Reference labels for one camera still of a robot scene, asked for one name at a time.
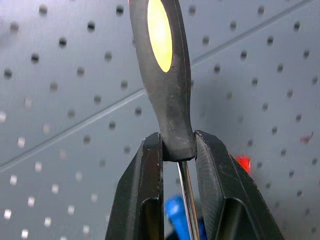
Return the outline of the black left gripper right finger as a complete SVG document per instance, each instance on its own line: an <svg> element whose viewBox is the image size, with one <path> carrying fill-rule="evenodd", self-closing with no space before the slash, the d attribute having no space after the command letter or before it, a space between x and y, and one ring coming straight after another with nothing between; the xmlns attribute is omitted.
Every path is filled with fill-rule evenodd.
<svg viewBox="0 0 320 240"><path fill-rule="evenodd" d="M201 130L196 173L209 240L282 240L284 237L254 180L216 136Z"/></svg>

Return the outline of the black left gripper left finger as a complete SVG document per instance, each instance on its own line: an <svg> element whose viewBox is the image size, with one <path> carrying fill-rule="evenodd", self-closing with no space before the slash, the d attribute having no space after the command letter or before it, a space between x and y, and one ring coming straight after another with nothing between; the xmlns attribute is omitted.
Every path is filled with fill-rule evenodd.
<svg viewBox="0 0 320 240"><path fill-rule="evenodd" d="M117 184L105 239L164 238L163 143L155 132L142 140Z"/></svg>

